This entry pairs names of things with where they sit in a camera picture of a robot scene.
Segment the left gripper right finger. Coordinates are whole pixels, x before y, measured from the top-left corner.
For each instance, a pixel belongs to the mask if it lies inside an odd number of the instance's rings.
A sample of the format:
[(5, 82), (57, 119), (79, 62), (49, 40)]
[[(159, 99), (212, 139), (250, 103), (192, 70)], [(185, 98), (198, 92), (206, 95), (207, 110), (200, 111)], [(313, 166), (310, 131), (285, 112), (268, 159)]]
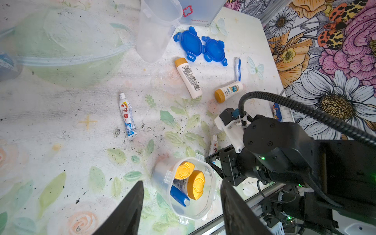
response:
[(220, 196), (227, 235), (272, 235), (229, 181), (222, 181)]

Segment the white bottle teal label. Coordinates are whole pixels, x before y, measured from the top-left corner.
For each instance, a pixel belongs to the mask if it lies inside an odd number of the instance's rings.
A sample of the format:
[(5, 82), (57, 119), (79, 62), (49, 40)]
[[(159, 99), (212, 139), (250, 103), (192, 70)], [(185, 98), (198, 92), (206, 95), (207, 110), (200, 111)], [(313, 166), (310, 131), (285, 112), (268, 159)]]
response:
[(185, 180), (174, 179), (173, 181), (175, 187), (193, 200), (198, 200), (203, 195), (205, 184), (205, 175), (199, 170), (194, 170), (191, 176)]

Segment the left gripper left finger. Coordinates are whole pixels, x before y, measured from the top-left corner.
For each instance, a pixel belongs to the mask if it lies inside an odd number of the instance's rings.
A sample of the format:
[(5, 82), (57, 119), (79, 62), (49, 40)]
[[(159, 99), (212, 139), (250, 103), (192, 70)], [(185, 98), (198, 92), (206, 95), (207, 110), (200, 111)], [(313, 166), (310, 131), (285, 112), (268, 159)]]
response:
[(136, 235), (140, 225), (144, 195), (143, 181), (138, 181), (94, 234)]

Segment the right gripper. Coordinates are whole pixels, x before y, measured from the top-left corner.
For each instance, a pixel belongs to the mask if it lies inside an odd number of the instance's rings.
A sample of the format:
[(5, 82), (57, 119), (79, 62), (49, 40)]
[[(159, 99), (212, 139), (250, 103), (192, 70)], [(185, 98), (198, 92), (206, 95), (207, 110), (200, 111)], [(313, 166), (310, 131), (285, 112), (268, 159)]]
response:
[(231, 145), (206, 157), (206, 162), (224, 180), (238, 186), (246, 178), (317, 186), (317, 147), (302, 127), (257, 115), (246, 127), (238, 111), (225, 109), (216, 119)]

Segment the white bottle barcode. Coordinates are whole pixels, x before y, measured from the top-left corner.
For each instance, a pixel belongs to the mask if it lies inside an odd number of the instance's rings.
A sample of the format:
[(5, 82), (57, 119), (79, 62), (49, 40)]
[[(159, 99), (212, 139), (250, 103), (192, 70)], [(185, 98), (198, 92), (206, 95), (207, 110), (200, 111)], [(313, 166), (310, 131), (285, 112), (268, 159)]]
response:
[(178, 166), (174, 179), (185, 180), (191, 176), (194, 169), (195, 165), (193, 163), (184, 161)]

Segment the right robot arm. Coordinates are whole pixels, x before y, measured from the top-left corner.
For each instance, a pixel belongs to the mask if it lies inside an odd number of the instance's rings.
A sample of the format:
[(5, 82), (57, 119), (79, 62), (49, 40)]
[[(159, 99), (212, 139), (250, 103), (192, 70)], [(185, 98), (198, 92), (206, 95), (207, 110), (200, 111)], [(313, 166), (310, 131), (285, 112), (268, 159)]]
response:
[(294, 122), (257, 115), (242, 126), (232, 108), (216, 119), (230, 140), (206, 158), (213, 170), (233, 186), (247, 178), (259, 183), (282, 183), (292, 188), (270, 200), (265, 211), (284, 212), (305, 227), (338, 234), (333, 212), (376, 223), (376, 149), (357, 141), (315, 140)]

